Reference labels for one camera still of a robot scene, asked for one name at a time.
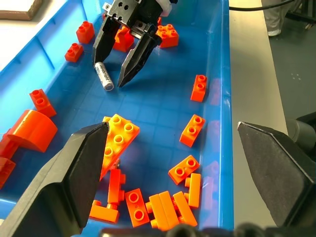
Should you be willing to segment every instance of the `gray pants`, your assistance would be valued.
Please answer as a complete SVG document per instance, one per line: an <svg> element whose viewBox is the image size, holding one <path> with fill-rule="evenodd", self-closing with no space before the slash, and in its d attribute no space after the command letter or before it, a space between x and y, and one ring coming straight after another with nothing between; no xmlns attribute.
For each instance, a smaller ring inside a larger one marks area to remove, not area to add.
<svg viewBox="0 0 316 237"><path fill-rule="evenodd" d="M262 6L278 4L284 0L261 0ZM266 25L268 31L281 30L285 15L294 2L289 4L264 10Z"/></svg>

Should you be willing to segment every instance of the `robotic arm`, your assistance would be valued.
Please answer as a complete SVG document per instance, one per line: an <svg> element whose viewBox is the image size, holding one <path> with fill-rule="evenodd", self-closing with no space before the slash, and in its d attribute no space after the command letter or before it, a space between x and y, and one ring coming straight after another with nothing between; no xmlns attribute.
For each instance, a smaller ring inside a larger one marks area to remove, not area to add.
<svg viewBox="0 0 316 237"><path fill-rule="evenodd" d="M138 38L136 47L128 53L123 62L118 87L124 86L143 68L152 50L161 44L156 35L157 20L168 16L172 3L178 0L114 0L112 5L105 3L103 8L107 17L93 45L93 65L103 62L110 54L120 25L131 30Z"/></svg>

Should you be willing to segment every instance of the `orange curved lego piece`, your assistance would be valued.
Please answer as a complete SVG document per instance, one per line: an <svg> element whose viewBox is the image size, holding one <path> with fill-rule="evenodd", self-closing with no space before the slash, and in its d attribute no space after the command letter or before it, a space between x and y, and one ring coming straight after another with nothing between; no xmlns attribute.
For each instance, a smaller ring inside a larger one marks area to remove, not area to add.
<svg viewBox="0 0 316 237"><path fill-rule="evenodd" d="M45 95L42 89L32 91L32 93L30 93L30 97L37 111L41 112L49 118L56 115L56 111L50 104L48 97Z"/></svg>
<svg viewBox="0 0 316 237"><path fill-rule="evenodd" d="M125 193L125 199L133 227L148 223L149 217L140 189Z"/></svg>
<svg viewBox="0 0 316 237"><path fill-rule="evenodd" d="M8 138L19 146L45 152L57 132L49 117L34 110L26 110L9 130Z"/></svg>
<svg viewBox="0 0 316 237"><path fill-rule="evenodd" d="M112 169L110 174L108 203L119 205L124 201L124 190L120 189L121 184L125 184L126 176L120 173L120 169Z"/></svg>
<svg viewBox="0 0 316 237"><path fill-rule="evenodd" d="M192 147L204 124L205 119L201 118L200 116L193 115L181 134L180 142L187 145L188 147Z"/></svg>
<svg viewBox="0 0 316 237"><path fill-rule="evenodd" d="M174 47L179 44L179 35L171 24L158 26L156 34L162 39L160 48Z"/></svg>
<svg viewBox="0 0 316 237"><path fill-rule="evenodd" d="M0 157L0 189L3 187L12 170L15 167L15 163L7 158Z"/></svg>
<svg viewBox="0 0 316 237"><path fill-rule="evenodd" d="M107 207L103 207L100 205L100 201L93 201L89 218L96 221L104 221L116 224L119 220L119 211L117 211L117 206L108 204Z"/></svg>
<svg viewBox="0 0 316 237"><path fill-rule="evenodd" d="M189 188L189 193L184 193L190 207L198 208L199 195L201 192L201 175L192 173L191 177L186 178L185 186Z"/></svg>
<svg viewBox="0 0 316 237"><path fill-rule="evenodd" d="M115 114L108 123L110 130L105 145L100 179L105 176L140 131L138 126L117 114Z"/></svg>
<svg viewBox="0 0 316 237"><path fill-rule="evenodd" d="M18 144L8 138L8 132L2 136L0 141L0 157L11 159L18 149Z"/></svg>
<svg viewBox="0 0 316 237"><path fill-rule="evenodd" d="M169 230L179 224L179 219L177 213L174 209L174 205L171 200L171 196L168 191L159 194L161 204L164 210L164 213L167 218Z"/></svg>
<svg viewBox="0 0 316 237"><path fill-rule="evenodd" d="M148 213L154 214L155 219L150 221L153 228L158 228L162 231L170 229L158 194L149 197L149 202L146 203L146 209Z"/></svg>
<svg viewBox="0 0 316 237"><path fill-rule="evenodd" d="M93 24L84 21L76 31L76 35L80 43L89 43L94 37Z"/></svg>
<svg viewBox="0 0 316 237"><path fill-rule="evenodd" d="M186 201L186 198L184 197L183 192L178 192L173 195L174 202L176 203L179 212L180 212L180 222L185 223L191 226L197 226L198 223L190 210L190 207Z"/></svg>
<svg viewBox="0 0 316 237"><path fill-rule="evenodd" d="M192 155L189 155L187 158L169 170L168 174L175 184L178 185L198 168L199 163Z"/></svg>
<svg viewBox="0 0 316 237"><path fill-rule="evenodd" d="M204 75L197 75L191 94L191 100L202 102L205 96L206 86L207 77Z"/></svg>
<svg viewBox="0 0 316 237"><path fill-rule="evenodd" d="M127 50L133 45L134 37L130 34L129 28L123 26L119 29L115 36L115 43L113 48L115 50L126 53Z"/></svg>

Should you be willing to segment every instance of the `white battery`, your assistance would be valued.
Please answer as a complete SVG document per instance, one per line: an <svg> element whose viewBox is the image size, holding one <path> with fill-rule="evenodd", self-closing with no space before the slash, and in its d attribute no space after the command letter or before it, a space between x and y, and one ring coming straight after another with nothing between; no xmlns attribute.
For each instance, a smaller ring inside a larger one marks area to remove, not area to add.
<svg viewBox="0 0 316 237"><path fill-rule="evenodd" d="M102 62L98 62L94 65L94 69L98 74L98 77L101 81L103 88L106 91L113 90L114 84L110 78L108 71L106 70L104 64Z"/></svg>

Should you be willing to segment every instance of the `black machine part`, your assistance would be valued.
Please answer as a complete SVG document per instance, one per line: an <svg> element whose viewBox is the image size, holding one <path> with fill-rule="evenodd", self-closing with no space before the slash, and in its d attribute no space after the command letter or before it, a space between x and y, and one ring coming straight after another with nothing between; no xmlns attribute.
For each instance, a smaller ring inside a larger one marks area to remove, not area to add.
<svg viewBox="0 0 316 237"><path fill-rule="evenodd" d="M287 135L240 122L252 179L277 226L316 226L316 163Z"/></svg>
<svg viewBox="0 0 316 237"><path fill-rule="evenodd" d="M106 4L105 9L107 17L93 45L93 65L103 62L109 56L120 25L128 27L131 34L139 39L121 68L118 86L122 87L134 78L145 65L152 50L161 44L161 38L156 32L158 18L163 10L156 0L114 0L112 5Z"/></svg>
<svg viewBox="0 0 316 237"><path fill-rule="evenodd" d="M80 234L99 184L108 130L101 123L74 133L29 184L0 226L0 236Z"/></svg>
<svg viewBox="0 0 316 237"><path fill-rule="evenodd" d="M243 224L233 231L207 228L198 231L192 226L180 224L168 232L156 229L103 229L99 237L316 237L316 228L267 228Z"/></svg>

